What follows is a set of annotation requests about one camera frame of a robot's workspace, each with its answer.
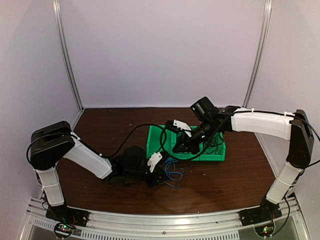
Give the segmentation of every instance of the green bin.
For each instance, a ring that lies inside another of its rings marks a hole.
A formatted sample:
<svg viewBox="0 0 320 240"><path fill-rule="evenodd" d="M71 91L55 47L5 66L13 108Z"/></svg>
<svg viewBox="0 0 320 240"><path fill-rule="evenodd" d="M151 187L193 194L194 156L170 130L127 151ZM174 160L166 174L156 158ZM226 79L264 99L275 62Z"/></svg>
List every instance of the green bin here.
<svg viewBox="0 0 320 240"><path fill-rule="evenodd" d="M162 130L156 126L150 126L149 128L149 135L148 135L148 141L146 144L146 156L147 158L149 158L153 153L157 152L158 149L160 148L160 134L161 134ZM191 153L173 153L172 152L172 148L175 146L176 142L177 142L177 137L178 135L166 130L165 131L167 134L167 140L164 144L164 148L168 151L168 153L170 153L171 155L173 155L174 157L177 157L181 160L183 159L189 159L192 158L193 154ZM218 144L217 147L209 147L202 155L200 155L199 157L193 159L192 161L219 161L222 162L225 160L226 158L226 144L223 141L223 134L217 133L214 136L214 140L215 140L215 144ZM200 152L204 149L204 144L205 143L201 143L200 144Z"/></svg>

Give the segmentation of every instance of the white backdrop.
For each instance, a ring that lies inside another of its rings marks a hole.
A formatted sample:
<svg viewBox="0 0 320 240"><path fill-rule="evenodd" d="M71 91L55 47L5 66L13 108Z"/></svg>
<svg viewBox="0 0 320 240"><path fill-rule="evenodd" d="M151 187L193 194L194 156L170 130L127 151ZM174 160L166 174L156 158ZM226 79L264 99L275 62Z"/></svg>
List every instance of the white backdrop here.
<svg viewBox="0 0 320 240"><path fill-rule="evenodd" d="M0 7L0 239L17 239L40 187L26 150L33 131L78 115L51 1Z"/></svg>
<svg viewBox="0 0 320 240"><path fill-rule="evenodd" d="M261 69L249 106L260 110L306 111L320 133L320 2L317 0L272 2L269 35ZM289 142L264 136L279 170L288 155ZM320 158L315 139L312 161ZM296 194L311 239L319 239L320 164L308 168L296 186Z"/></svg>
<svg viewBox="0 0 320 240"><path fill-rule="evenodd" d="M64 0L84 107L242 105L264 0Z"/></svg>

